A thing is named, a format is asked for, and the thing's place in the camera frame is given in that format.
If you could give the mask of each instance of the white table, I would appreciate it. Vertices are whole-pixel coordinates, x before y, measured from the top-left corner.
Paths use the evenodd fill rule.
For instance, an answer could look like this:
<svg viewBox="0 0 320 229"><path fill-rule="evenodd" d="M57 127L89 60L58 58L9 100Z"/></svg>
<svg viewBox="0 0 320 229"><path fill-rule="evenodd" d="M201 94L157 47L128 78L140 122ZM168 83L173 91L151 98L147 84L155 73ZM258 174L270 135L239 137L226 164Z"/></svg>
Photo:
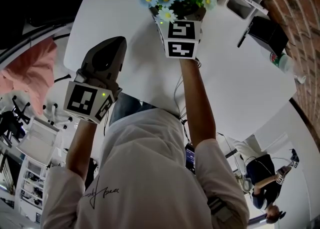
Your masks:
<svg viewBox="0 0 320 229"><path fill-rule="evenodd" d="M197 57L217 130L243 141L263 126L296 92L293 77L262 56L261 47L247 37L247 28L222 6L208 11ZM177 112L174 90L181 75L179 61L168 59L150 12L139 0L83 0L75 18L64 65L81 67L89 49L115 36L128 43L117 82L123 92L170 112ZM185 106L183 87L179 106Z"/></svg>

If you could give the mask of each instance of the brick wall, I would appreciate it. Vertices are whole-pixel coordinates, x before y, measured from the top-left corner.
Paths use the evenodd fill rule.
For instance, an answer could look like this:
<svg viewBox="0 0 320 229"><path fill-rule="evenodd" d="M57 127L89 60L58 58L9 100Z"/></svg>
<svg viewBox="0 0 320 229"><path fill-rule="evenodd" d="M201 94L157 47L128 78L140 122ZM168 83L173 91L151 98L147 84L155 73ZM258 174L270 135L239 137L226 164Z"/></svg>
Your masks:
<svg viewBox="0 0 320 229"><path fill-rule="evenodd" d="M320 0L263 0L289 38L286 52L307 79L293 97L320 136Z"/></svg>

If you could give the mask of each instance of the green bottle label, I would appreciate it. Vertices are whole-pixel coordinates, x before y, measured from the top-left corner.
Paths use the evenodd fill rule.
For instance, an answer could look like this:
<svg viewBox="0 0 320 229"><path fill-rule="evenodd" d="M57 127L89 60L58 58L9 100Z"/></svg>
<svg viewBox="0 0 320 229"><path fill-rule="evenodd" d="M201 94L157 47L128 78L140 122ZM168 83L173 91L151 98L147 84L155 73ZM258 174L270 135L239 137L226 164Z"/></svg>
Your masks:
<svg viewBox="0 0 320 229"><path fill-rule="evenodd" d="M270 55L270 61L272 64L274 64L276 67L279 67L279 62L282 56L285 55L285 53L282 53L280 57L276 56L275 54L271 53Z"/></svg>

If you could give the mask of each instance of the person in dark clothing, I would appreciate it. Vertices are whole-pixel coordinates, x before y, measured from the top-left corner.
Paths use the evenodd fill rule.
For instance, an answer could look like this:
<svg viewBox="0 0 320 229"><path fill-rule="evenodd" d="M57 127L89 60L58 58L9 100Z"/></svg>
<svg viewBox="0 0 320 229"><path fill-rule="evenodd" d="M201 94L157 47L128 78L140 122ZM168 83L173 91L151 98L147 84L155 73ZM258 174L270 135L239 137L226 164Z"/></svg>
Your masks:
<svg viewBox="0 0 320 229"><path fill-rule="evenodd" d="M279 207L274 205L274 202L279 197L282 185L277 183L280 174L275 172L270 155L261 151L254 135L243 142L230 137L227 141L233 144L244 160L246 172L254 185L253 205L259 210L265 210L268 224L276 223L282 213ZM288 174L290 170L290 166L282 167L284 175Z"/></svg>

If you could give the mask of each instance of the bottle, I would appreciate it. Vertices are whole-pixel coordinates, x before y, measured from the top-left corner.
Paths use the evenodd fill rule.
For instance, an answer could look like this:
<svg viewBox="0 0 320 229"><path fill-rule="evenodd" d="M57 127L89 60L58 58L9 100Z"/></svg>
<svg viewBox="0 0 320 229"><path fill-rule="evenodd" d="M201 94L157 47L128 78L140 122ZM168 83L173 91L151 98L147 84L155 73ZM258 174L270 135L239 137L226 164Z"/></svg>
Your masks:
<svg viewBox="0 0 320 229"><path fill-rule="evenodd" d="M277 57L275 54L271 53L270 61L285 74L292 74L298 83L304 84L306 82L307 77L296 65L295 61L287 54L282 53L280 57Z"/></svg>

